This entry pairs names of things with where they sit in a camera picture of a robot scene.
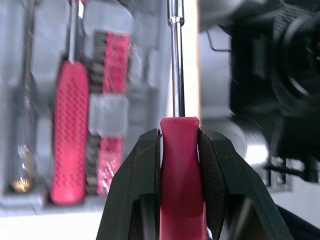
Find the red rubber grip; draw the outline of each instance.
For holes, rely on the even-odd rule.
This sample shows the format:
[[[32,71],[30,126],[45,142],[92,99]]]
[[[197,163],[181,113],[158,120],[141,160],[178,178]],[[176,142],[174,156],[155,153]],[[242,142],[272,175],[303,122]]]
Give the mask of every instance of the red rubber grip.
[[[164,118],[160,240],[205,240],[206,218],[195,117]]]
[[[50,194],[52,201],[59,205],[77,204],[85,198],[88,102],[85,66],[65,62],[56,94],[55,165]]]

